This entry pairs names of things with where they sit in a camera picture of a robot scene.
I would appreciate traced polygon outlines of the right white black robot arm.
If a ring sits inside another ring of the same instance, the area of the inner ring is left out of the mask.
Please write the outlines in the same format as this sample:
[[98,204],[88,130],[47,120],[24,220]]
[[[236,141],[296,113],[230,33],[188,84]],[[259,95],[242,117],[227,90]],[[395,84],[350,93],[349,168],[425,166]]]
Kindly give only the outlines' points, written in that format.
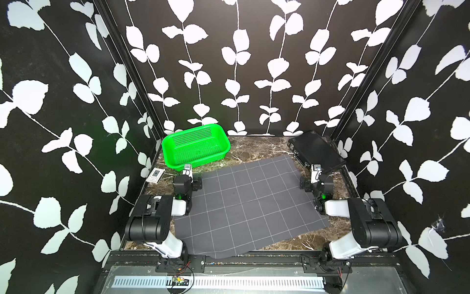
[[365,251],[398,246],[403,235],[381,198],[334,200],[333,181],[328,175],[301,177],[300,188],[313,194],[313,205],[322,215],[350,220],[351,231],[324,246],[320,260],[349,260]]

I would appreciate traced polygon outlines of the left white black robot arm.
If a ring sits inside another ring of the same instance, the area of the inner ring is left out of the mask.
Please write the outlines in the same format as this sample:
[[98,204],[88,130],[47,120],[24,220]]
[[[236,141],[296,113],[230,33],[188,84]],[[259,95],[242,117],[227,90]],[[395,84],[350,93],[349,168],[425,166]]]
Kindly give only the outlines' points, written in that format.
[[141,242],[163,258],[188,263],[187,246],[170,232],[170,223],[173,216],[190,214],[192,194],[201,190],[202,185],[200,177],[178,175],[173,180],[174,192],[171,195],[139,196],[124,230],[125,239]]

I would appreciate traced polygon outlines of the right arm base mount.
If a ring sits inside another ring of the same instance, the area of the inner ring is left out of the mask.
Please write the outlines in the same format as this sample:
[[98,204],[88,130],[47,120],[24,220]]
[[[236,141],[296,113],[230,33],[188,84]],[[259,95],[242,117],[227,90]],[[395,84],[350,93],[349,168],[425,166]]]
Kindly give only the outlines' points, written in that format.
[[343,276],[352,272],[351,264],[346,260],[328,260],[321,253],[301,254],[304,273],[314,273],[318,276]]

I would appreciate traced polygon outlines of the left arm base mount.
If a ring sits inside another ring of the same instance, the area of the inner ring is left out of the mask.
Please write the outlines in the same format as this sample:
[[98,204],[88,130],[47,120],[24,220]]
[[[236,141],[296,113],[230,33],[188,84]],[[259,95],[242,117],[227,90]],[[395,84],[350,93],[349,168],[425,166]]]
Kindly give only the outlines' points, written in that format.
[[189,254],[182,258],[160,258],[155,266],[156,273],[170,273],[176,274],[183,272],[189,273],[203,273],[206,265],[206,256]]

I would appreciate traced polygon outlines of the dark grey grid pillowcase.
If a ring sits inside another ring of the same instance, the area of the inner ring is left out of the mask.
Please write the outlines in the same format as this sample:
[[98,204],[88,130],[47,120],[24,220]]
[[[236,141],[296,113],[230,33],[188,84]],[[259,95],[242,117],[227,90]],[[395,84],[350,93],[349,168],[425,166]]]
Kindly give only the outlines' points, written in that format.
[[300,179],[287,155],[204,173],[175,235],[190,254],[227,258],[329,227]]

